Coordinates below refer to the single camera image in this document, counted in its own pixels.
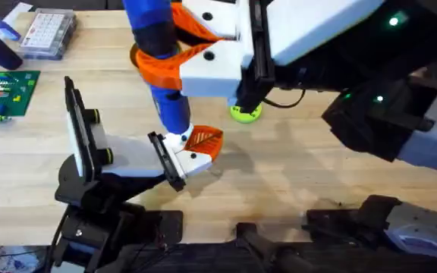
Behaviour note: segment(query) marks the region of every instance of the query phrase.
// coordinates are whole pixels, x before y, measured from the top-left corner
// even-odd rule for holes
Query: screw
[[[212,15],[211,13],[209,13],[209,12],[204,12],[204,13],[202,14],[202,18],[203,18],[204,20],[211,20],[211,19],[213,19],[213,15]]]
[[[215,54],[213,54],[213,52],[205,52],[205,53],[203,53],[203,57],[207,61],[212,61],[215,58]]]

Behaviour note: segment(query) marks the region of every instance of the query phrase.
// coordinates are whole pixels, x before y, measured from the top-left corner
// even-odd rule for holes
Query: wooden table
[[[25,61],[42,71],[27,115],[0,125],[0,245],[49,244],[64,210],[54,200],[57,173],[70,154],[64,76],[98,108],[107,133],[138,137],[164,133],[150,91],[129,61],[133,44],[123,11],[77,12],[80,26],[63,61]],[[22,14],[23,32],[32,14]],[[275,90],[292,102],[299,92]],[[370,194],[397,196],[437,210],[437,171],[384,162],[344,148],[320,115],[335,98],[307,93],[291,110],[265,106],[254,124],[231,119],[224,99],[190,98],[195,124],[223,129],[222,154],[210,171],[176,193],[167,185],[134,201],[148,209],[180,209],[184,242],[230,240],[239,221],[259,223],[273,240],[307,240],[307,209],[356,208]]]

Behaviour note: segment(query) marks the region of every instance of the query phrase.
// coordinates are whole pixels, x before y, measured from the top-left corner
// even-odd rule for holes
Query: orange gripper pad
[[[215,161],[222,149],[223,137],[224,134],[219,129],[195,125],[184,150],[210,155],[212,161]]]
[[[141,76],[153,86],[181,90],[180,65],[211,45],[196,45],[185,52],[164,60],[154,58],[138,50],[136,60]]]
[[[215,36],[199,22],[197,22],[195,18],[193,18],[193,15],[191,15],[181,3],[171,3],[171,10],[173,12],[174,24],[182,30],[186,30],[188,33],[191,33],[199,38],[206,39],[210,42],[217,42],[223,39]]]
[[[188,33],[192,33],[210,42],[217,42],[222,39],[213,35],[213,33],[198,23],[181,3],[171,3],[171,9],[174,24],[182,30],[186,30]],[[147,83],[161,88],[181,90],[180,65],[211,45],[212,43],[196,45],[178,55],[164,60],[154,58],[138,50],[136,53],[136,61],[140,73]]]

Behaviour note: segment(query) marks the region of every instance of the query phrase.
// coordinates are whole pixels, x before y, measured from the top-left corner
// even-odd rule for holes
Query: white plastic panel
[[[191,154],[193,153],[196,155],[196,158],[191,158]],[[212,167],[212,157],[200,152],[190,152],[184,150],[177,153],[176,157],[180,162],[186,177],[199,174],[202,171]]]
[[[161,162],[147,136],[106,137],[108,147],[114,154],[114,163],[103,166],[102,173],[113,173],[122,177],[157,177],[163,174]]]
[[[205,52],[215,56],[207,61]],[[183,96],[234,97],[242,79],[241,44],[218,41],[180,66]]]
[[[96,148],[97,149],[109,148],[109,144],[107,142],[107,136],[105,135],[105,130],[104,127],[102,126],[102,123],[91,125],[90,129],[92,131],[92,135],[94,136]]]
[[[77,166],[77,172],[79,176],[83,176],[83,163],[82,163],[82,155],[80,154],[79,146],[77,144],[77,137],[74,130],[74,125],[72,124],[72,118],[70,113],[67,112],[67,131],[68,137],[70,137],[70,145],[72,152],[74,154],[75,165]]]
[[[287,65],[355,26],[384,0],[274,0],[267,7],[271,53]]]
[[[207,30],[219,37],[235,37],[237,25],[237,7],[235,4],[213,0],[183,0],[182,5]],[[203,19],[203,14],[209,12],[213,18]]]
[[[237,26],[237,39],[242,45],[242,68],[248,68],[254,56],[254,44],[252,40],[252,30],[250,26],[250,6],[249,0],[237,0],[237,15],[239,23]]]
[[[173,147],[176,145],[175,140],[169,139],[168,134],[165,136],[165,139],[163,140],[163,143],[165,144],[166,151],[170,155],[171,162],[173,163],[174,167],[176,168],[176,172],[178,172],[178,175],[181,178],[185,178],[187,174],[184,173],[183,168],[181,167],[180,162],[178,161],[178,158],[174,152]]]

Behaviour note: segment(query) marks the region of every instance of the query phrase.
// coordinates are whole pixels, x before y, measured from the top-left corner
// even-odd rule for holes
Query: black wire
[[[2,254],[2,255],[0,255],[0,257],[21,256],[21,255],[26,255],[26,254],[38,253],[38,252],[42,252],[42,251],[46,251],[46,249],[38,249],[38,250],[34,250],[34,251],[28,251],[25,253]]]
[[[155,264],[157,264],[158,262],[160,262],[161,260],[163,260],[167,255],[173,253],[176,249],[178,249],[178,245],[173,246],[171,249],[165,250],[163,251],[160,255],[157,256],[152,256],[151,258],[149,258],[147,261],[143,262],[143,264],[141,264],[137,269],[136,269],[136,273],[140,273],[152,266],[154,266]]]
[[[64,225],[65,219],[68,216],[68,212],[70,210],[70,206],[67,206],[67,208],[64,211],[64,214],[62,215],[60,219],[60,223],[58,223],[57,230],[55,231],[55,234],[53,235],[52,244],[50,245],[50,249],[48,254],[45,257],[45,269],[43,273],[50,273],[50,270],[52,269],[52,263],[53,263],[53,252],[55,251],[55,245],[57,244],[58,235],[60,234],[61,227]]]
[[[304,96],[306,94],[307,94],[307,91],[305,89],[303,89],[303,92],[301,93],[300,99],[298,99],[297,102],[290,104],[290,105],[280,105],[280,104],[273,102],[273,101],[266,99],[266,98],[264,98],[263,101],[264,101],[264,103],[271,105],[273,107],[276,107],[276,108],[289,109],[289,108],[293,108],[293,107],[296,107],[297,105],[299,105],[300,102],[304,99]]]
[[[142,247],[137,251],[137,254],[134,255],[133,260],[132,260],[130,263],[128,263],[128,266],[126,267],[126,271],[125,271],[125,272],[129,272],[129,271],[131,270],[131,266],[133,266],[133,264],[134,264],[134,262],[136,261],[136,259],[140,256],[141,251],[143,251],[143,249],[144,249],[146,246],[148,246],[148,245],[149,245],[149,243],[145,243],[145,244],[143,244],[143,246],[142,246]]]

